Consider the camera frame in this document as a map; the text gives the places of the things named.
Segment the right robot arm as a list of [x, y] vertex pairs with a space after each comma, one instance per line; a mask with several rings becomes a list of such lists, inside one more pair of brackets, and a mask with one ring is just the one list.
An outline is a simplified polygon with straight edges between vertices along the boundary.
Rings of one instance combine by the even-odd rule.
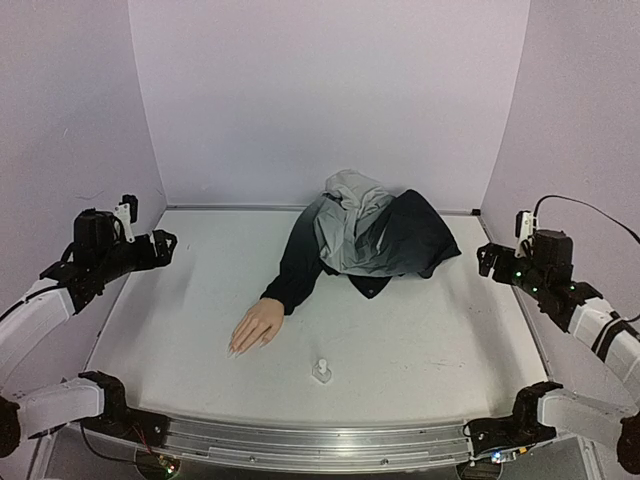
[[[521, 245], [488, 243], [477, 251], [481, 276], [520, 289], [563, 333], [589, 350], [639, 397], [639, 332], [593, 286], [573, 279], [573, 241], [565, 233], [537, 230]], [[639, 472], [639, 410], [570, 392], [541, 381], [522, 388], [512, 411], [467, 424], [476, 458], [501, 463], [522, 449], [572, 433], [613, 449], [628, 473]]]

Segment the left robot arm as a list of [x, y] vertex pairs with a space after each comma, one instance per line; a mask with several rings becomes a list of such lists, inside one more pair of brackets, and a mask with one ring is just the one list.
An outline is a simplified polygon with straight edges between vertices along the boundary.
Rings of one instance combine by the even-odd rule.
[[[57, 327], [79, 315], [105, 287], [130, 273], [168, 266], [178, 244], [165, 230], [137, 235], [138, 200], [125, 195], [111, 211], [82, 211], [74, 220], [71, 243], [31, 289], [1, 315], [1, 380]], [[18, 399], [1, 395], [1, 455], [21, 443], [77, 422], [93, 432], [162, 444], [169, 419], [128, 405], [124, 384], [100, 371], [85, 371]]]

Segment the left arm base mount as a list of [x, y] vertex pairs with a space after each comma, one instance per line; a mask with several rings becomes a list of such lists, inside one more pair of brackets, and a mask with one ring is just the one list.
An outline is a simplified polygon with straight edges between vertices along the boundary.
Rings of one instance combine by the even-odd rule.
[[[177, 466], [167, 456], [157, 451], [163, 446], [168, 434], [170, 426], [168, 416], [129, 406], [125, 386], [114, 376], [100, 371], [87, 371], [80, 373], [78, 377], [97, 386], [104, 397], [104, 406], [97, 416], [79, 421], [85, 445], [93, 454], [104, 460], [109, 459], [143, 469], [147, 468], [149, 473], [158, 473], [162, 479], [168, 479], [177, 472]], [[139, 460], [107, 457], [94, 450], [86, 436], [87, 430], [115, 439], [136, 442], [142, 447], [142, 459], [146, 465], [141, 464]]]

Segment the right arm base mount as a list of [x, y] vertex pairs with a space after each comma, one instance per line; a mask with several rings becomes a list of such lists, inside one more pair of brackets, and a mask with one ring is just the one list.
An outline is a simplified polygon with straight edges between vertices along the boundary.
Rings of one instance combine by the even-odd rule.
[[471, 442], [473, 459], [501, 457], [504, 452], [519, 451], [553, 440], [557, 430], [540, 420], [538, 413], [542, 398], [562, 387], [557, 382], [544, 381], [521, 389], [515, 398], [510, 415], [485, 417], [468, 421], [464, 435]]

